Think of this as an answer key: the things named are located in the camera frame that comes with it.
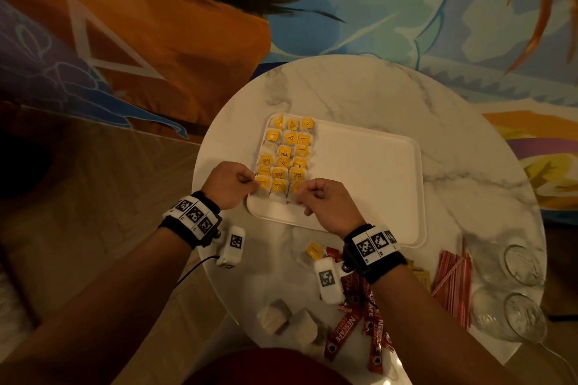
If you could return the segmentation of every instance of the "round marble table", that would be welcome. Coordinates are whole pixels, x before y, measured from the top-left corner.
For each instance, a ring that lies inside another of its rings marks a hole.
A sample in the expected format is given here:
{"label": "round marble table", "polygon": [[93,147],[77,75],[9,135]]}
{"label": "round marble table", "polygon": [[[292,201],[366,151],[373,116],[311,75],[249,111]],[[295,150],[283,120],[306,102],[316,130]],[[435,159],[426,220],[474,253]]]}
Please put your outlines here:
{"label": "round marble table", "polygon": [[[256,162],[267,118],[276,112],[312,116],[414,139],[421,148],[427,239],[407,258],[437,269],[439,251],[458,251],[463,234],[491,242],[518,242],[539,251],[545,268],[545,235],[532,188],[508,145],[459,96],[414,70],[371,56],[330,55],[297,60],[259,76],[220,111],[207,132],[195,166],[199,189],[223,160]],[[292,347],[290,338],[270,337],[257,312],[281,298],[293,313],[308,308],[332,328],[343,312],[319,300],[312,271],[297,261],[310,241],[341,248],[329,233],[256,218],[245,204],[223,213],[225,225],[247,232],[236,268],[205,271],[227,311],[261,347]],[[199,249],[201,257],[211,248]],[[540,301],[543,290],[526,292]],[[385,351],[385,377],[367,369],[370,338],[361,326],[330,364],[354,384],[409,383],[395,354]],[[519,344],[503,342],[472,327],[471,333],[505,362]]]}

